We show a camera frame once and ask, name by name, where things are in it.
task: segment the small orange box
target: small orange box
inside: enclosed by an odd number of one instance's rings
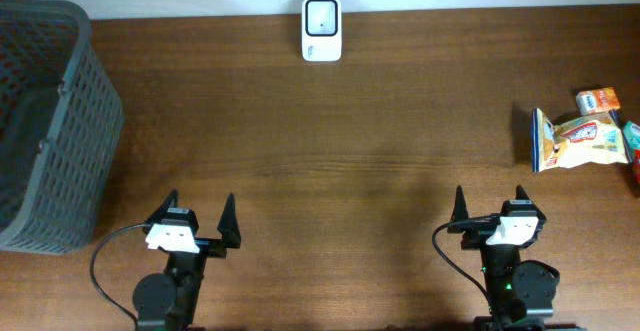
[[[613,91],[613,87],[582,91],[576,96],[576,102],[578,103],[582,116],[620,108],[620,102],[618,101],[615,91]]]

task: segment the wooden table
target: wooden table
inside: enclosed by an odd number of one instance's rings
[[[234,192],[243,244],[208,263],[196,324],[209,329],[430,327],[487,305],[431,232],[463,185],[472,215],[517,184],[546,213],[523,252],[562,273],[553,322],[640,325],[640,210],[630,170],[531,172],[529,114],[571,117],[573,91],[614,86],[640,122],[640,6],[344,15],[336,63],[304,62],[299,16],[94,22],[126,126],[96,241],[143,221],[177,188],[217,237]],[[479,253],[440,237],[481,278]],[[3,329],[125,330],[88,277],[95,246],[3,253]],[[117,240],[98,279],[131,307],[165,255]]]

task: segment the gray crate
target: gray crate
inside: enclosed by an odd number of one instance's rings
[[[93,237],[124,115],[90,34],[73,3],[0,0],[0,250]]]

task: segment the snack bag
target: snack bag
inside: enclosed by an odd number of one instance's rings
[[[631,157],[633,161],[633,173],[636,175],[636,180],[640,184],[640,126],[633,122],[627,122],[622,130],[624,137],[627,139],[627,145],[631,149]]]
[[[620,108],[620,102],[613,87],[599,90],[582,91],[576,96],[576,102],[582,116],[608,112]]]
[[[531,137],[533,172],[571,168],[588,162],[629,163],[613,111],[554,126],[540,109],[535,109]]]

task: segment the wire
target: wire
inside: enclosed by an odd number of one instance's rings
[[[102,247],[104,247],[104,245],[106,245],[109,241],[111,241],[116,236],[120,236],[128,231],[132,231],[145,226],[151,226],[151,225],[146,223],[140,223],[140,224],[127,226],[117,231],[114,231],[111,234],[109,234],[107,237],[103,238],[102,241],[100,241],[100,243],[98,244],[98,247],[96,247],[96,250],[93,251],[93,255],[91,255],[91,263],[89,264],[89,275],[91,275],[91,282],[93,283],[93,286],[95,286],[96,290],[98,290],[98,293],[100,294],[100,296],[104,297],[104,299],[107,300],[110,304],[112,304],[113,306],[118,308],[120,311],[122,311],[122,313],[124,313],[129,318],[131,318],[131,320],[133,320],[133,324],[135,325],[135,327],[138,326],[138,318],[133,313],[131,313],[131,311],[124,308],[124,306],[117,303],[114,299],[111,298],[111,296],[107,295],[107,293],[104,292],[102,287],[100,287],[100,285],[98,284],[98,280],[96,280],[94,268],[95,268],[96,257],[98,256],[98,252],[100,252],[100,250],[102,249]]]
[[[476,287],[480,290],[480,292],[482,292],[482,295],[487,300],[487,303],[489,304],[489,308],[491,309],[492,308],[491,299],[489,298],[489,293],[487,292],[487,290],[484,289],[484,287],[480,284],[480,282],[478,282],[471,275],[466,273],[463,269],[461,269],[458,265],[456,265],[453,261],[451,261],[447,257],[447,255],[445,255],[444,252],[442,252],[442,250],[438,246],[438,242],[436,241],[436,236],[438,235],[438,233],[446,228],[454,227],[454,226],[463,226],[470,222],[489,221],[490,219],[491,219],[491,216],[472,217],[466,220],[449,222],[444,225],[438,226],[438,228],[436,228],[435,231],[433,231],[433,235],[431,236],[431,242],[433,243],[433,247],[436,249],[436,252],[438,253],[438,255],[440,255],[440,257],[442,257],[442,259],[444,259],[449,264],[449,266],[453,267],[454,270],[458,271],[458,273],[460,273],[462,276],[467,278],[467,280],[471,281],[474,285],[476,285]],[[498,321],[497,319],[496,319],[496,325],[498,326],[498,330],[500,331],[503,330],[502,323],[500,323],[500,321]]]

